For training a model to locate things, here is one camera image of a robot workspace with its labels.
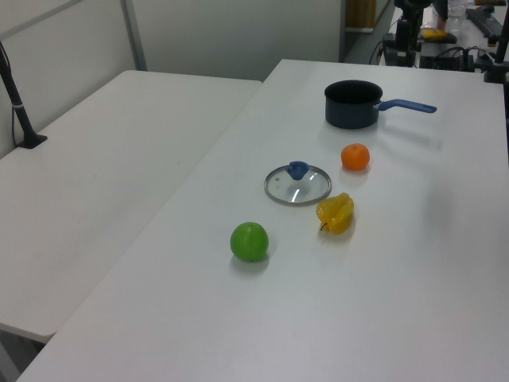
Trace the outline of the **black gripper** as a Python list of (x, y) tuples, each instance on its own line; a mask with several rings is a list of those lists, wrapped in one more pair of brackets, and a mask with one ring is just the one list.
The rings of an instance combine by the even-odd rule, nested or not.
[(394, 0), (394, 5), (402, 11), (402, 19), (398, 20), (395, 34), (395, 48), (398, 52), (408, 50), (408, 28), (410, 21), (409, 50), (416, 51), (423, 10), (430, 5), (430, 0)]

